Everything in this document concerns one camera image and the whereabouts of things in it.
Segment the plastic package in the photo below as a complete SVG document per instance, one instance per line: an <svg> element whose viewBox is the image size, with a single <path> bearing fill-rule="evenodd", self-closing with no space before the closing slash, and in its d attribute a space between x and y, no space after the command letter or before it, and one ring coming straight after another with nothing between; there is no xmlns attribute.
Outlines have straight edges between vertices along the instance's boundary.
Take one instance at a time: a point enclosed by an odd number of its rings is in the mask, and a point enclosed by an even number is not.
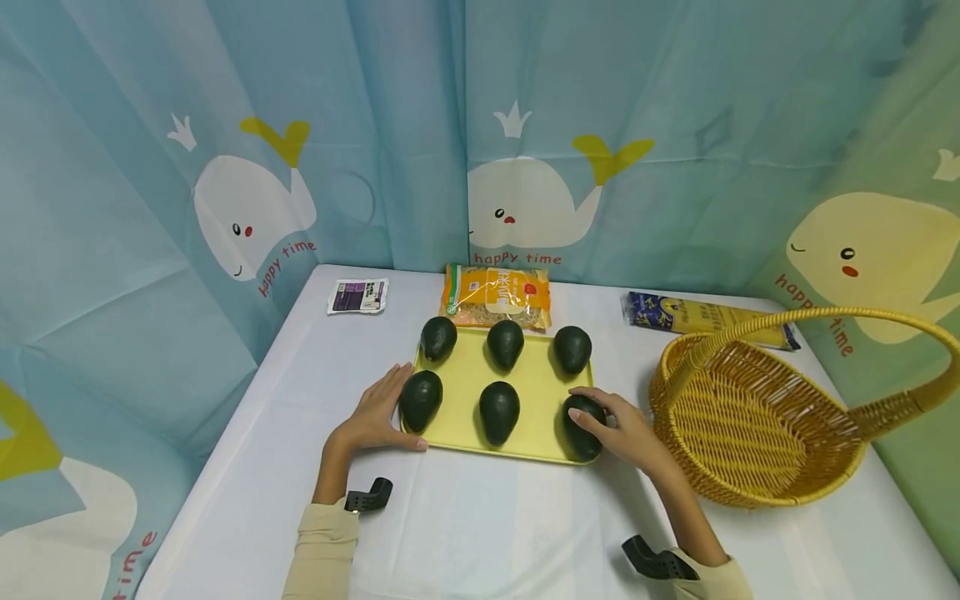
<svg viewBox="0 0 960 600"><path fill-rule="evenodd" d="M387 307L387 286L382 279L337 279L337 284L326 302L326 314L382 312Z"/></svg>
<svg viewBox="0 0 960 600"><path fill-rule="evenodd" d="M550 326L547 272L447 265L440 314L462 326L490 327L510 320L545 330Z"/></svg>
<svg viewBox="0 0 960 600"><path fill-rule="evenodd" d="M643 292L630 292L623 297L623 317L627 323L676 333L713 333L765 314L746 308ZM790 325L761 329L743 339L768 348L800 349Z"/></svg>

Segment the white table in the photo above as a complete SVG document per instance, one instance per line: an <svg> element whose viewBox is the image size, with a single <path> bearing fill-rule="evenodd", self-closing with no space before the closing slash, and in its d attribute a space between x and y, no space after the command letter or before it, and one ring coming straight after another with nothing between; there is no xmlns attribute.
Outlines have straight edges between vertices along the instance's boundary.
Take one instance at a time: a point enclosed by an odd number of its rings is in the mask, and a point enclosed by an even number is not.
<svg viewBox="0 0 960 600"><path fill-rule="evenodd" d="M378 316L325 314L337 278L390 278ZM146 574L138 600L279 598L297 524L330 430L395 362L414 357L443 276L324 265L303 289ZM551 284L554 329L592 337L598 387L645 406L669 333L626 326L623 290ZM679 294L695 300L719 300ZM764 300L724 298L778 311ZM813 353L783 356L835 394ZM394 482L383 511L362 516L351 597L660 597L620 544L636 533L673 544L650 482L605 453L590 467L442 449L377 451L349 488ZM742 511L704 502L759 600L956 600L960 587L871 450L833 495L794 509Z"/></svg>

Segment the purple package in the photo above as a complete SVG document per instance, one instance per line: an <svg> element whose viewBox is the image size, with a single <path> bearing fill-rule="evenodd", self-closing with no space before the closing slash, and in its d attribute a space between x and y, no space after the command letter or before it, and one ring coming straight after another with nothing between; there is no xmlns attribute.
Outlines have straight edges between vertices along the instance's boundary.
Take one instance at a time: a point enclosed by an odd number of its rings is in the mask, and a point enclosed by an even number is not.
<svg viewBox="0 0 960 600"><path fill-rule="evenodd" d="M326 314L378 313L387 307L388 283L386 278L339 279L326 304Z"/></svg>

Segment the white whale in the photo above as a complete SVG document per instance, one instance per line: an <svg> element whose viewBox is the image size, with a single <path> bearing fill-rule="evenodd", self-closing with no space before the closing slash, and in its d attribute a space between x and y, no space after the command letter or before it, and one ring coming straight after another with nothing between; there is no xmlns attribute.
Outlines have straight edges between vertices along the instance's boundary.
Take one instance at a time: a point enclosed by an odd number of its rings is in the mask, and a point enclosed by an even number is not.
<svg viewBox="0 0 960 600"><path fill-rule="evenodd" d="M818 294L838 306L872 306L936 323L960 305L960 293L928 297L960 243L960 218L933 204L854 192L835 196L806 215L787 240L786 254ZM920 331L857 318L882 344Z"/></svg>
<svg viewBox="0 0 960 600"><path fill-rule="evenodd" d="M251 160L216 156L197 179L194 207L217 262L233 278L246 281L256 277L280 240L313 226L317 207L297 168L309 126L291 124L286 138L259 119L247 119L241 129L262 136L290 165L290 189Z"/></svg>
<svg viewBox="0 0 960 600"><path fill-rule="evenodd" d="M0 536L0 598L100 600L110 560L136 521L136 494L121 477L60 454L26 400L0 381L0 481L58 468L84 508Z"/></svg>
<svg viewBox="0 0 960 600"><path fill-rule="evenodd" d="M653 140L638 140L612 155L595 135L574 140L593 168L595 186L580 204L560 174L530 156L488 162L467 175L469 240L480 248L559 248L587 234L604 184L653 148Z"/></svg>

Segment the yellow tray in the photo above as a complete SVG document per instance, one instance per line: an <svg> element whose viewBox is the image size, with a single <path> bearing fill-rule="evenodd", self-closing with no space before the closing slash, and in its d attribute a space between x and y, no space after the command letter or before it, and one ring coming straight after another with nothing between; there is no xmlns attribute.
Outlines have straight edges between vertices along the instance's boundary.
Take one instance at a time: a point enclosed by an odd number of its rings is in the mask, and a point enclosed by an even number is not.
<svg viewBox="0 0 960 600"><path fill-rule="evenodd" d="M569 376L556 366L553 338L526 335L523 352L509 373L497 367L487 350L487 329L457 329L457 345L445 360L432 363L418 349L416 371L435 372L444 384L444 401L421 435L430 445L549 463L585 465L566 448L560 409L576 386L592 386L590 364ZM520 417L504 445L490 446L480 421L480 393L494 381L506 381L520 397Z"/></svg>

